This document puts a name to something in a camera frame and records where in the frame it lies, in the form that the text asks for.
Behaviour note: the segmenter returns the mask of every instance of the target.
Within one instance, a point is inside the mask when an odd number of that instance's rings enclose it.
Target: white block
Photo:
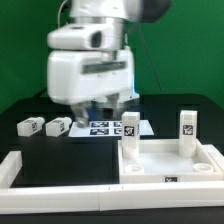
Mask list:
[[[134,159],[139,156],[139,122],[140,113],[125,112],[122,115],[122,149],[123,157]]]
[[[72,120],[69,117],[58,117],[46,124],[46,135],[58,137],[59,135],[69,130],[71,123]]]
[[[17,124],[18,136],[29,137],[42,129],[45,120],[42,117],[30,117]]]
[[[179,154],[191,158],[196,155],[197,111],[181,111]]]
[[[10,188],[21,167],[21,152],[10,152],[0,165],[0,189]]]

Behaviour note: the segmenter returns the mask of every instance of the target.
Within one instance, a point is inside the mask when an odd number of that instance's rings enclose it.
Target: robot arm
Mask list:
[[[132,90],[134,63],[123,45],[125,22],[155,22],[169,6],[170,0],[72,0],[73,23],[48,35],[55,49],[48,60],[51,99],[76,108]]]

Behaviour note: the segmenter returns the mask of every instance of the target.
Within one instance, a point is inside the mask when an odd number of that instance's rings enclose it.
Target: black cable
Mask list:
[[[160,84],[160,82],[159,82],[158,75],[157,75],[157,73],[156,73],[155,65],[154,65],[154,63],[153,63],[153,61],[152,61],[152,57],[151,57],[151,55],[150,55],[149,49],[148,49],[148,47],[147,47],[147,44],[146,44],[146,41],[145,41],[145,38],[144,38],[144,36],[143,36],[143,33],[142,33],[142,30],[141,30],[141,27],[140,27],[139,23],[137,24],[137,26],[138,26],[139,34],[140,34],[142,43],[143,43],[143,45],[144,45],[144,48],[145,48],[145,51],[146,51],[146,54],[147,54],[149,63],[150,63],[151,66],[152,66],[152,70],[153,70],[154,77],[155,77],[156,82],[157,82],[157,84],[158,84],[158,86],[159,86],[160,93],[163,94],[163,90],[162,90],[161,84]]]
[[[36,93],[33,98],[40,98],[44,93],[47,92],[47,88],[42,89],[40,92]]]

